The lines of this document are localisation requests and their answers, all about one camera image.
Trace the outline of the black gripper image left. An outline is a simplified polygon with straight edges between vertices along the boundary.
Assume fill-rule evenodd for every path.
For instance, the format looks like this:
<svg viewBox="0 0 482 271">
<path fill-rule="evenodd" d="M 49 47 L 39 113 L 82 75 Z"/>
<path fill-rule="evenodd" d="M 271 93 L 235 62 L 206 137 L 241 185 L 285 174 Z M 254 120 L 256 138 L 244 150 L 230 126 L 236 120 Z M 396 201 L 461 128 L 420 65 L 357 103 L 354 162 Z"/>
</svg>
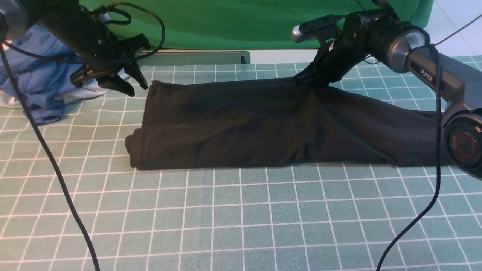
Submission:
<svg viewBox="0 0 482 271">
<path fill-rule="evenodd" d="M 90 15 L 50 15 L 49 31 L 82 59 L 81 67 L 70 76 L 75 87 L 80 88 L 85 82 L 96 79 L 103 89 L 134 97 L 134 88 L 119 76 L 123 70 L 140 87 L 149 88 L 138 63 L 132 60 L 137 52 L 149 48 L 144 34 L 121 41 Z"/>
</svg>

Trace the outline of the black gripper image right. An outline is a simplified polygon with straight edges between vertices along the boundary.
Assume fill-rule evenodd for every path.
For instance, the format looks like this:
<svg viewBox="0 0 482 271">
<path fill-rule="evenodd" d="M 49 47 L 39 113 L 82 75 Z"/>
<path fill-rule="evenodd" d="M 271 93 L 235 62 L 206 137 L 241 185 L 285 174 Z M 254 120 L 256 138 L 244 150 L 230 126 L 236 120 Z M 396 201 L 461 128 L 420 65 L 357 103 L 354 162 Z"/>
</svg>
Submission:
<svg viewBox="0 0 482 271">
<path fill-rule="evenodd" d="M 369 55 L 365 49 L 347 47 L 341 38 L 320 38 L 319 41 L 320 48 L 309 67 L 294 76 L 297 85 L 318 87 L 339 82 Z"/>
</svg>

